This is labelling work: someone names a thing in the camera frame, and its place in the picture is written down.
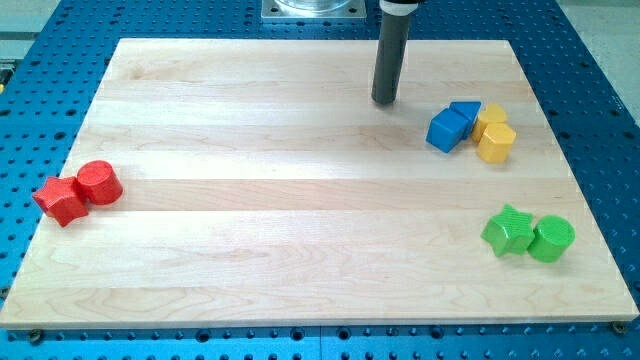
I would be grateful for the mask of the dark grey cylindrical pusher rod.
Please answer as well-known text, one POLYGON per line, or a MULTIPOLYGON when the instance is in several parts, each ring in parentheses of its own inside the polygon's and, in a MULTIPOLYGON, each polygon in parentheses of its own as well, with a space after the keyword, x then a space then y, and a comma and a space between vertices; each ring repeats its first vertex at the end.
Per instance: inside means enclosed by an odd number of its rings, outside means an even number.
POLYGON ((396 99, 411 14, 419 0, 380 0, 379 6, 382 18, 371 98, 379 105, 390 105, 396 99))

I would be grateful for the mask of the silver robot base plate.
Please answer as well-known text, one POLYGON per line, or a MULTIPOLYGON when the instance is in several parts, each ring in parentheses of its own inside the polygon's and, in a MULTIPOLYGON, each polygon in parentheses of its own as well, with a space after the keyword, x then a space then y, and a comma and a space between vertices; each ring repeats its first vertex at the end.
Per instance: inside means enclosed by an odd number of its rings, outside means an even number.
POLYGON ((261 17, 280 19, 364 19, 365 0, 262 0, 261 17))

